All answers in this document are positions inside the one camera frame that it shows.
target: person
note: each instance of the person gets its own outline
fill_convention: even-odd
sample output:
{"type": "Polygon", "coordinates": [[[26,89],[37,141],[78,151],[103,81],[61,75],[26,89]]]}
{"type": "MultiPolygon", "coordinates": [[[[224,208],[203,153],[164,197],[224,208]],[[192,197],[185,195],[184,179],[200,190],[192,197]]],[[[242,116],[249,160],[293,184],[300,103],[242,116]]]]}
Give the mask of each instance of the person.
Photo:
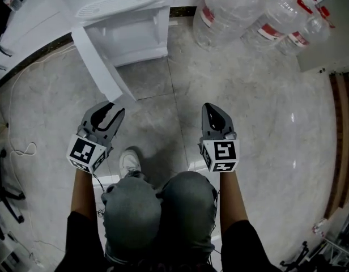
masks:
{"type": "MultiPolygon", "coordinates": [[[[209,256],[218,192],[208,179],[181,172],[156,192],[133,150],[121,155],[120,172],[122,179],[101,196],[104,252],[92,177],[76,170],[66,253],[56,271],[216,271],[209,256]]],[[[220,174],[220,191],[223,271],[280,271],[249,223],[236,172],[220,174]]]]}

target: floor tile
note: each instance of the floor tile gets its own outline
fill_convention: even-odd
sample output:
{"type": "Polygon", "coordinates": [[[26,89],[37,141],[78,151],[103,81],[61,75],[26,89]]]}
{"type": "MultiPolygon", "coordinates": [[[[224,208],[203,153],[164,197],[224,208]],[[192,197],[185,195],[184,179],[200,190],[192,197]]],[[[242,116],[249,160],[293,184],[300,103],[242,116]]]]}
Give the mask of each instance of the floor tile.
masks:
{"type": "Polygon", "coordinates": [[[156,187],[188,169],[173,95],[139,100],[135,108],[126,110],[112,144],[108,158],[112,175],[119,175],[120,155],[129,147],[138,153],[142,171],[156,187]]]}
{"type": "Polygon", "coordinates": [[[121,66],[118,72],[137,100],[173,94],[165,57],[121,66]]]}
{"type": "Polygon", "coordinates": [[[217,272],[221,272],[222,271],[222,263],[221,263],[222,242],[221,242],[221,239],[213,241],[212,244],[215,245],[215,250],[211,253],[212,266],[216,269],[217,272]]]}
{"type": "MultiPolygon", "coordinates": [[[[0,89],[0,104],[6,119],[11,86],[16,78],[0,89]]],[[[68,142],[84,112],[104,99],[75,49],[54,56],[46,63],[33,65],[15,86],[11,141],[22,151],[29,142],[35,142],[37,154],[12,155],[13,166],[27,197],[26,201],[13,204],[21,208],[25,222],[17,224],[9,214],[5,220],[14,235],[33,248],[35,256],[46,265],[57,265],[65,250],[66,219],[75,175],[75,169],[66,159],[68,142]]],[[[0,141],[9,151],[7,132],[0,141]]],[[[18,187],[8,158],[3,161],[3,169],[5,181],[18,187]]],[[[0,208],[0,212],[5,211],[5,207],[0,208]]]]}
{"type": "Polygon", "coordinates": [[[329,197],[336,145],[329,79],[301,74],[295,57],[252,52],[240,40],[207,52],[184,20],[169,29],[168,61],[189,167],[201,165],[201,108],[213,103],[233,119],[245,206],[277,264],[305,240],[329,197]]]}

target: person's arm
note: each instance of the person's arm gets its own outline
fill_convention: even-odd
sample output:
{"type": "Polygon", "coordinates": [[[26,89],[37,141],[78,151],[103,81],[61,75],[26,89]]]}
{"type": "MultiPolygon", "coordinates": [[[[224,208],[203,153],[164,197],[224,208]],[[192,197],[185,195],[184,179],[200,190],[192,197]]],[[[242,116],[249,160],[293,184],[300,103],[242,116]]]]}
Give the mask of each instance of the person's arm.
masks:
{"type": "Polygon", "coordinates": [[[91,174],[81,169],[76,169],[71,211],[75,211],[97,226],[94,188],[91,174]]]}
{"type": "Polygon", "coordinates": [[[220,174],[220,191],[220,224],[221,234],[224,235],[232,224],[248,220],[248,215],[235,171],[220,174]]]}
{"type": "Polygon", "coordinates": [[[56,272],[106,271],[97,230],[94,188],[90,173],[76,170],[71,214],[67,219],[66,251],[56,272]]]}
{"type": "Polygon", "coordinates": [[[220,191],[223,271],[241,270],[240,267],[251,265],[253,271],[279,272],[269,262],[258,234],[249,223],[236,172],[220,174],[220,191]]]}

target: white cabinet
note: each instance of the white cabinet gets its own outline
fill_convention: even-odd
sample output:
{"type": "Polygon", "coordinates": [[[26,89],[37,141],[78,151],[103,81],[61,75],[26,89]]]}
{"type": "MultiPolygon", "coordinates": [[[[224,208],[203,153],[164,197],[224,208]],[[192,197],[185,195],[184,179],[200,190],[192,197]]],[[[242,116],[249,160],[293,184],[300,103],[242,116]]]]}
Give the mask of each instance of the white cabinet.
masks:
{"type": "Polygon", "coordinates": [[[72,36],[99,90],[115,101],[134,99],[116,66],[167,55],[173,0],[52,0],[72,24],[72,36]]]}

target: black sleeve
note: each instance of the black sleeve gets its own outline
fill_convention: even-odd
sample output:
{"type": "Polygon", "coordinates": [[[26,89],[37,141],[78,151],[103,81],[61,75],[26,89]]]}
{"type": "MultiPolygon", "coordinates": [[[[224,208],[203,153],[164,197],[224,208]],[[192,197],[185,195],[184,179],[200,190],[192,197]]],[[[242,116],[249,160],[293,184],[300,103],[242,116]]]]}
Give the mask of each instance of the black sleeve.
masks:
{"type": "Polygon", "coordinates": [[[228,271],[280,271],[265,254],[254,227],[248,220],[236,222],[222,237],[222,268],[228,271]]]}
{"type": "Polygon", "coordinates": [[[97,227],[87,217],[74,211],[67,218],[65,250],[56,272],[107,269],[97,227]]]}

